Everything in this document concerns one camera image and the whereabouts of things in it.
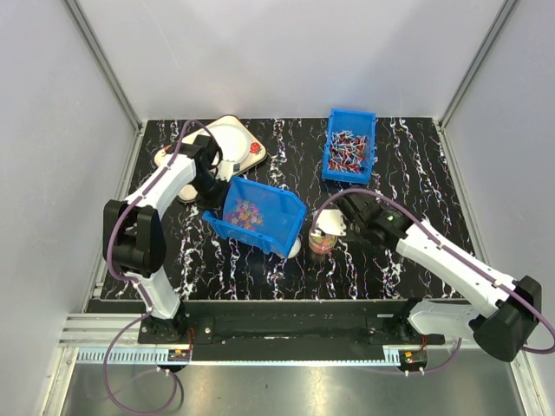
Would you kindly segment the blue bin of star candies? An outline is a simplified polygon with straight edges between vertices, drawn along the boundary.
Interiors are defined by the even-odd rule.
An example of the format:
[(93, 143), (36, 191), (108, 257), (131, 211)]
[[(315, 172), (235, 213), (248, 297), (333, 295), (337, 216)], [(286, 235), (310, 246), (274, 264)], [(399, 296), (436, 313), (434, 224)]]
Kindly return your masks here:
[(306, 205), (293, 192), (234, 176), (223, 211), (205, 211), (202, 219), (223, 239), (288, 258), (306, 213)]

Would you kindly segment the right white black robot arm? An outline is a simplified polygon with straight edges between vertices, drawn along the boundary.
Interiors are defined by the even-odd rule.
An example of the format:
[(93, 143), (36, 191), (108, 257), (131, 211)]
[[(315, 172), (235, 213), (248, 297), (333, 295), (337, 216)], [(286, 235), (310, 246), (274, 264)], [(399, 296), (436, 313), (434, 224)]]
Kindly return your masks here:
[(423, 335), (444, 335), (473, 340), (499, 361), (514, 360), (539, 324), (539, 282), (494, 270), (443, 237), (429, 222), (371, 196), (349, 193), (336, 206), (359, 237), (418, 263), (466, 300), (463, 304), (407, 301), (388, 322), (399, 341), (409, 344)]

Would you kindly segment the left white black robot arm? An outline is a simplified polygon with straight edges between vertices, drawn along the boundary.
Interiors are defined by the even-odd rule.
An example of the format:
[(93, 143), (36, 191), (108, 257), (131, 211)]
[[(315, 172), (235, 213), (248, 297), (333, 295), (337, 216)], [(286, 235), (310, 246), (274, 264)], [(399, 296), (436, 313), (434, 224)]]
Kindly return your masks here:
[(103, 258), (109, 274), (137, 290), (146, 306), (145, 325), (170, 343), (186, 336), (187, 322), (164, 270), (167, 245), (161, 220), (188, 185), (197, 192), (201, 210), (221, 210), (229, 189), (215, 173), (222, 160), (211, 135), (200, 134), (191, 144), (180, 142), (140, 188), (103, 208)]

